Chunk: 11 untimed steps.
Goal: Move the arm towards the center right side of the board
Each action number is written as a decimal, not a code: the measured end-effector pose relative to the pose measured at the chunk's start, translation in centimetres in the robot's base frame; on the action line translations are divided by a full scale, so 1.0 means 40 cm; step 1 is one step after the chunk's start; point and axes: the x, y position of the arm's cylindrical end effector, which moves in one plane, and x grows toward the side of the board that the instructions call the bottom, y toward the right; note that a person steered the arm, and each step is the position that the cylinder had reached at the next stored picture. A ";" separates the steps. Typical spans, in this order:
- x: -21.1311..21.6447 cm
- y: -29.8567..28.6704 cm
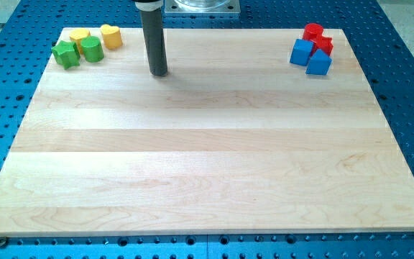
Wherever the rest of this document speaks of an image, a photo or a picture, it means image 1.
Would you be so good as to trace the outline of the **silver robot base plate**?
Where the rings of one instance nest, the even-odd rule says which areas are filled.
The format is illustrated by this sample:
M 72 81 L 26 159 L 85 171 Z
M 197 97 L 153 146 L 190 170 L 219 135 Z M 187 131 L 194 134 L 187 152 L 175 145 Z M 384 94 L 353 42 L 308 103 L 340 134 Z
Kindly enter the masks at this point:
M 239 14 L 240 0 L 165 0 L 166 14 Z

